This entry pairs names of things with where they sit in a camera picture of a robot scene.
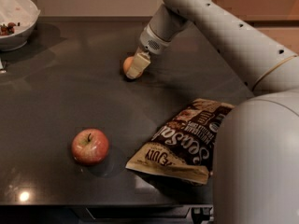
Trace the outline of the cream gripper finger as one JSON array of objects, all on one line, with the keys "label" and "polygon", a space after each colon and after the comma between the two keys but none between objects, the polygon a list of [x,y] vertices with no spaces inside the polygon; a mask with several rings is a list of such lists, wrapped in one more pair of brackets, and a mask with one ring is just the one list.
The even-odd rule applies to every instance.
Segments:
[{"label": "cream gripper finger", "polygon": [[141,73],[150,65],[150,55],[142,49],[137,49],[133,56],[133,68]]}]

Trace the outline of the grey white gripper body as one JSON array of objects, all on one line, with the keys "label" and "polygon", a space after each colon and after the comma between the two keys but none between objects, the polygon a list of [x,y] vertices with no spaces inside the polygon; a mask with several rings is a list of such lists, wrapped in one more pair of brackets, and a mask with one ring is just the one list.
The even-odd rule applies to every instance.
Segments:
[{"label": "grey white gripper body", "polygon": [[157,36],[151,30],[149,25],[144,28],[139,41],[140,46],[144,51],[155,55],[162,54],[169,46],[169,42],[163,41],[159,36]]}]

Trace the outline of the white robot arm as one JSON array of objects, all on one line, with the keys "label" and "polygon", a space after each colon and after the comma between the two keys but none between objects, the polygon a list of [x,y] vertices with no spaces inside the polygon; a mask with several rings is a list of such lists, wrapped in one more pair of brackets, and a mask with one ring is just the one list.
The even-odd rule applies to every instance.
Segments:
[{"label": "white robot arm", "polygon": [[196,99],[140,148],[130,170],[213,184],[215,224],[299,224],[299,62],[212,0],[163,0],[124,63],[140,77],[151,55],[194,24],[247,87],[233,106]]}]

